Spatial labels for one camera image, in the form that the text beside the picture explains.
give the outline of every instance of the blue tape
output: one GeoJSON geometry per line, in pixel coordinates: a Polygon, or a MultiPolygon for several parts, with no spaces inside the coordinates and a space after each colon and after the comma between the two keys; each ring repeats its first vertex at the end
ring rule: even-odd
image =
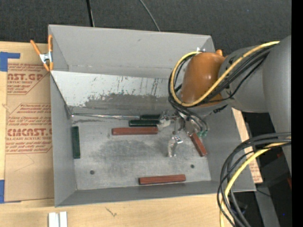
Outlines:
{"type": "Polygon", "coordinates": [[[8,59],[20,59],[20,53],[0,52],[0,71],[8,71],[8,59]]]}
{"type": "Polygon", "coordinates": [[[0,203],[4,203],[4,180],[0,180],[0,203]]]}

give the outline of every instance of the cardboard sheet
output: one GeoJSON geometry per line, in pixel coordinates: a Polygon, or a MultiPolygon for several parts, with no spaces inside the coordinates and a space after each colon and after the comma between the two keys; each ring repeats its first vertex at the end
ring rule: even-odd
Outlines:
{"type": "MultiPolygon", "coordinates": [[[[47,46],[38,44],[42,53],[47,46]]],[[[53,197],[50,74],[30,43],[0,43],[8,60],[4,201],[53,197]]]]}

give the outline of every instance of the orange clip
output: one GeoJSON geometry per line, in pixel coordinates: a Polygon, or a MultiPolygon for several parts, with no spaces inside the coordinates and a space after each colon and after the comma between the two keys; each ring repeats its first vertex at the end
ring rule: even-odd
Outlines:
{"type": "Polygon", "coordinates": [[[32,44],[32,46],[34,47],[34,50],[36,51],[36,53],[40,56],[41,61],[43,62],[43,66],[47,71],[53,70],[53,59],[51,56],[51,53],[53,52],[53,36],[49,35],[48,36],[48,53],[46,54],[41,54],[38,46],[35,44],[35,42],[33,40],[30,40],[30,43],[32,44]]]}

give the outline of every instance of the white plastic piece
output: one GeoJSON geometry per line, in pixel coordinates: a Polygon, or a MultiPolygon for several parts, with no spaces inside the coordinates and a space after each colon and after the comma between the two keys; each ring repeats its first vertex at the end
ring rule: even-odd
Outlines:
{"type": "Polygon", "coordinates": [[[67,227],[67,212],[49,213],[48,227],[67,227]]]}

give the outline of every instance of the metal rod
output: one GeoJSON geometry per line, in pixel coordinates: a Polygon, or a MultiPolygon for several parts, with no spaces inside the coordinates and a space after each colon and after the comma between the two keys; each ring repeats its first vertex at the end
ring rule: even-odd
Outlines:
{"type": "Polygon", "coordinates": [[[94,18],[93,18],[93,13],[91,11],[91,7],[90,7],[90,2],[89,0],[86,0],[86,5],[87,5],[87,10],[89,13],[89,23],[91,27],[95,27],[95,23],[94,23],[94,18]]]}

